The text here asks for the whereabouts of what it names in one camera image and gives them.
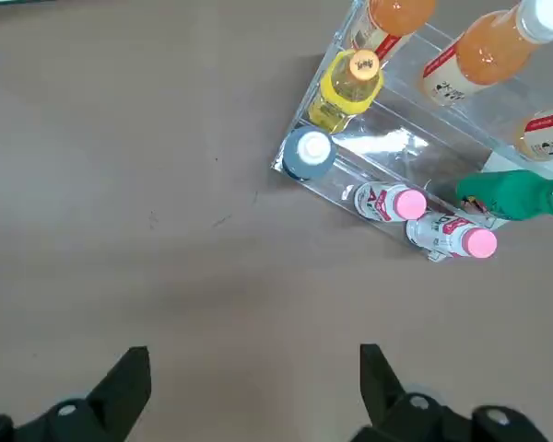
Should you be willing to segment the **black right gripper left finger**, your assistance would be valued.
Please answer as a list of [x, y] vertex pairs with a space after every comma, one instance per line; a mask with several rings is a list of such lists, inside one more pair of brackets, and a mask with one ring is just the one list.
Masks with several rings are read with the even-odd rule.
[[150, 395], [149, 351], [134, 346], [86, 397], [61, 401], [19, 426], [0, 414], [0, 442], [125, 441]]

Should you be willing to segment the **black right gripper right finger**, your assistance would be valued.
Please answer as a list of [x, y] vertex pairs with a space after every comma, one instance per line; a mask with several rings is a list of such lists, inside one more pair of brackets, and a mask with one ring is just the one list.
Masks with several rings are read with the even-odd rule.
[[355, 441], [547, 442], [523, 413], [490, 404], [468, 417], [422, 392], [407, 392], [375, 343], [359, 347], [360, 393], [371, 423]]

